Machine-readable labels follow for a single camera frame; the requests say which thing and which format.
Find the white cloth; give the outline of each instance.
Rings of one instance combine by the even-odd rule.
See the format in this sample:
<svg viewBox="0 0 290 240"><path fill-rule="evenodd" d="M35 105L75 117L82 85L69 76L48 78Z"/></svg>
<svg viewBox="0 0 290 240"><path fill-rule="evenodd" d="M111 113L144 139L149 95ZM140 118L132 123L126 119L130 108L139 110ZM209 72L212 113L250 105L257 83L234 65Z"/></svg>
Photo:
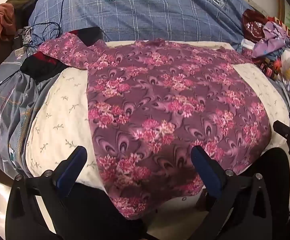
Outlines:
<svg viewBox="0 0 290 240"><path fill-rule="evenodd" d="M131 43L133 41L109 42L107 45L114 47ZM220 46L232 49L228 43L223 42L187 43L213 49ZM234 69L253 88L264 104L271 126L276 120L289 125L286 104L265 75L253 64L234 65ZM45 170L54 170L62 160L69 157L76 146L84 146L88 159L77 182L104 190L88 123L86 87L86 70L67 68L61 73L32 124L26 145L26 163L33 176L40 176ZM272 129L272 138L266 150L279 147L283 143L285 139ZM175 201L170 202L179 209L180 205L188 207L187 202L195 204L198 196L199 194L187 197L187 201L180 200L177 204Z"/></svg>

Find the cream fabric with leaf print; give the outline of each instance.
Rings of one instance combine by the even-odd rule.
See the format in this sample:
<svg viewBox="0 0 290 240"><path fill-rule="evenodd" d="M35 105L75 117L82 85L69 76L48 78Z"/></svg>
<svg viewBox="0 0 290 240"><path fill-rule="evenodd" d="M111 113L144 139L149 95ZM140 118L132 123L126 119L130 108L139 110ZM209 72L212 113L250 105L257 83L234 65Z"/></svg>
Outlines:
<svg viewBox="0 0 290 240"><path fill-rule="evenodd" d="M76 146L87 150L87 163L77 182L104 190L88 123L87 70L65 69L48 92L26 144L26 163L36 177L54 170Z"/></svg>

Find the lavender garment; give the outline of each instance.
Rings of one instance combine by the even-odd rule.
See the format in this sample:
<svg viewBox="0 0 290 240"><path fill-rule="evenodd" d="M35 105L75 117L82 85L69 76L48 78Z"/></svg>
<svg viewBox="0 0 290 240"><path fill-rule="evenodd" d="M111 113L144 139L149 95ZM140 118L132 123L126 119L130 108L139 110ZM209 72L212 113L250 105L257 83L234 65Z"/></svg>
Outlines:
<svg viewBox="0 0 290 240"><path fill-rule="evenodd" d="M270 141L263 104L232 66L248 60L235 51L161 39L86 47L72 33L45 42L39 51L88 70L98 169L128 219L202 189L190 160L194 145L239 173Z"/></svg>
<svg viewBox="0 0 290 240"><path fill-rule="evenodd" d="M283 47L290 47L290 37L286 31L275 22L267 22L263 27L265 38L255 44L252 57L257 58Z"/></svg>

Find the dark red plastic bag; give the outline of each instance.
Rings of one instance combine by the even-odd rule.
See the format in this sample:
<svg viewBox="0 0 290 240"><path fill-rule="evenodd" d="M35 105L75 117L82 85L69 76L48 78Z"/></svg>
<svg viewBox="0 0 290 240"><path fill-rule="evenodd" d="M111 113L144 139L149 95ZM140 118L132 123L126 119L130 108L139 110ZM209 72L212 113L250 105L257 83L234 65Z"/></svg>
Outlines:
<svg viewBox="0 0 290 240"><path fill-rule="evenodd" d="M263 27L268 22L260 12L247 9L243 13L243 34L244 38L257 43L265 38Z"/></svg>

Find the black pants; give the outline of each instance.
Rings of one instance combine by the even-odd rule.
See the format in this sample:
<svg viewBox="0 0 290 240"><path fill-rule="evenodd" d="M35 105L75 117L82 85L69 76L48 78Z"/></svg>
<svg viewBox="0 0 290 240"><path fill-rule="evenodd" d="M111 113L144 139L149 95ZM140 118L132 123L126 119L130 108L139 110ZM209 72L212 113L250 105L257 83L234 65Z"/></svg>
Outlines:
<svg viewBox="0 0 290 240"><path fill-rule="evenodd" d="M273 239L277 239L289 216L290 170L284 150L270 149L242 175L251 177L255 173L261 173L265 180L273 216ZM79 213L81 223L86 224L94 239L137 240L147 231L141 220L126 220L102 190L75 184L63 203Z"/></svg>

